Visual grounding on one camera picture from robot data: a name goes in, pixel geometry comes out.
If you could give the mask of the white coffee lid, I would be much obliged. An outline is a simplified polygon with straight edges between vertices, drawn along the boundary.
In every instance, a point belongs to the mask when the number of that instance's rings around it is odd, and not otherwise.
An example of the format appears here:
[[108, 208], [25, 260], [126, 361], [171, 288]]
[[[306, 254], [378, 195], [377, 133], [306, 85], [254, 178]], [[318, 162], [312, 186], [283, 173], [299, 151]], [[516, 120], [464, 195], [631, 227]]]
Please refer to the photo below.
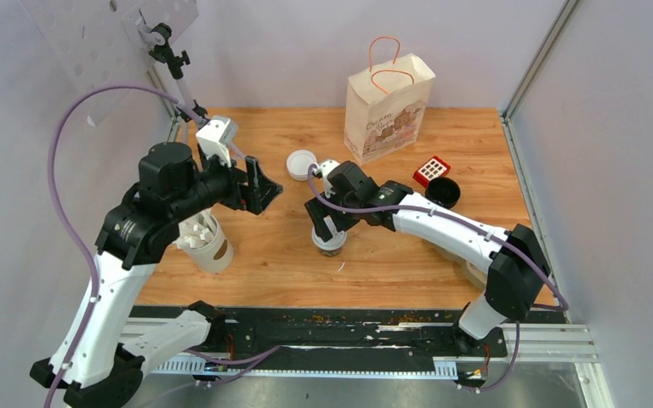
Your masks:
[[324, 241], [316, 234], [315, 228], [313, 228], [311, 230], [311, 238], [312, 238], [312, 241], [313, 241], [313, 243], [315, 244], [316, 247], [317, 247], [318, 244], [321, 244], [321, 243], [337, 243], [337, 242], [339, 242], [339, 243], [345, 244], [345, 242], [347, 241], [347, 236], [348, 236], [348, 233], [346, 231], [340, 231], [340, 232], [337, 232], [336, 234], [333, 234], [331, 239], [329, 239], [327, 241]]

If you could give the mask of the dark coffee cup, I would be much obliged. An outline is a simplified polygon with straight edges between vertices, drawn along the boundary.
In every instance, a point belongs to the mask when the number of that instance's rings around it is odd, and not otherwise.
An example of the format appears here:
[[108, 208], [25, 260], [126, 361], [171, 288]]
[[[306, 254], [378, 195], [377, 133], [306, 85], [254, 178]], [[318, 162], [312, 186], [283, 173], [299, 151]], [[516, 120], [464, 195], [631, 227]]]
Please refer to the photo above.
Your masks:
[[319, 253], [325, 257], [337, 256], [343, 248], [343, 243], [321, 243], [317, 245]]

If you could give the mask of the paper bag with orange handles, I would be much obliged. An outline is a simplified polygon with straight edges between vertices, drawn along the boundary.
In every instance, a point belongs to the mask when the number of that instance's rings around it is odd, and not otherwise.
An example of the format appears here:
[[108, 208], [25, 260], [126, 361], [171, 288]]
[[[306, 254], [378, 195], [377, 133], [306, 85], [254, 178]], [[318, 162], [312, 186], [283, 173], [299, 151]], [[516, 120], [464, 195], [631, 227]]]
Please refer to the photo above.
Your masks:
[[[372, 50], [380, 40], [396, 43], [392, 59], [377, 64]], [[420, 132], [435, 73], [415, 54], [401, 56], [400, 40], [376, 37], [369, 66], [348, 78], [344, 144], [360, 165], [414, 143]]]

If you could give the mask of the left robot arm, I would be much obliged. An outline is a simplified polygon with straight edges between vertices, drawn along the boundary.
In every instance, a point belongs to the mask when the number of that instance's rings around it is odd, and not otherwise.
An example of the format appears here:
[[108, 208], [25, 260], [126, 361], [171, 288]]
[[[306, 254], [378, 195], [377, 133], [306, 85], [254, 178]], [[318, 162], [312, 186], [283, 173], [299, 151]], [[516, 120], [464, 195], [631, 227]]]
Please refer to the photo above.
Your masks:
[[87, 255], [91, 279], [77, 319], [58, 351], [33, 364], [30, 375], [63, 390], [71, 407], [122, 407], [154, 369], [188, 349], [220, 349], [224, 313], [197, 301], [179, 316], [124, 342], [122, 330], [136, 297], [179, 237], [179, 224], [217, 204], [263, 213], [283, 188], [257, 158], [245, 168], [217, 156], [194, 158], [180, 142], [154, 145], [139, 161], [139, 179], [111, 209]]

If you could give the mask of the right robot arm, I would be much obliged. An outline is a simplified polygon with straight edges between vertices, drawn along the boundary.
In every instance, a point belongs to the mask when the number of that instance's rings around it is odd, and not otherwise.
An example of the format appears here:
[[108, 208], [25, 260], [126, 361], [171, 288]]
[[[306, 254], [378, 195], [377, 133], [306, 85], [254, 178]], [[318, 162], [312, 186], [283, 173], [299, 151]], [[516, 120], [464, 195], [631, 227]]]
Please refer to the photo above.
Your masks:
[[313, 236], [337, 241], [359, 222], [413, 235], [485, 274], [482, 293], [469, 303], [452, 330], [461, 354], [474, 354], [493, 328], [521, 322], [536, 307], [550, 274], [536, 233], [523, 224], [490, 226], [448, 210], [412, 188], [390, 180], [377, 184], [352, 161], [311, 164], [307, 180], [323, 183], [305, 207]]

